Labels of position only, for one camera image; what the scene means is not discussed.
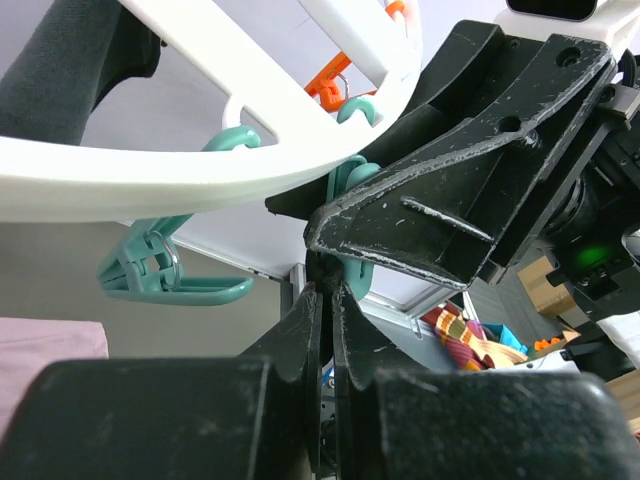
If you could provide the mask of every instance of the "dark gray fabric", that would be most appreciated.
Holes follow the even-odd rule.
[[[56,0],[0,80],[0,135],[78,145],[105,95],[159,57],[160,39],[117,0]]]

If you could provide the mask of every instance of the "colorful fabric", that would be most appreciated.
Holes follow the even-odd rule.
[[[473,326],[445,309],[429,312],[423,320],[433,327],[456,365],[463,370],[506,368],[528,360],[518,350],[475,335]]]

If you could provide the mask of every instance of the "black plastic bracket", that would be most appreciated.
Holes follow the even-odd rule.
[[[435,108],[456,126],[398,158],[405,151],[393,135],[413,142],[408,150],[431,139],[407,114],[403,132],[366,149],[374,161],[378,146],[387,151],[389,166],[311,216],[308,248],[464,289],[477,276],[499,279],[538,236],[599,146],[594,136],[602,141],[613,128],[592,113],[616,64],[606,45],[560,35],[532,42],[461,22],[449,38],[478,31],[484,41],[474,42],[475,54],[457,63],[449,83],[418,93],[433,93],[423,112]],[[455,58],[448,42],[432,64]],[[484,63],[483,78],[501,87],[460,80],[487,56],[494,63]]]

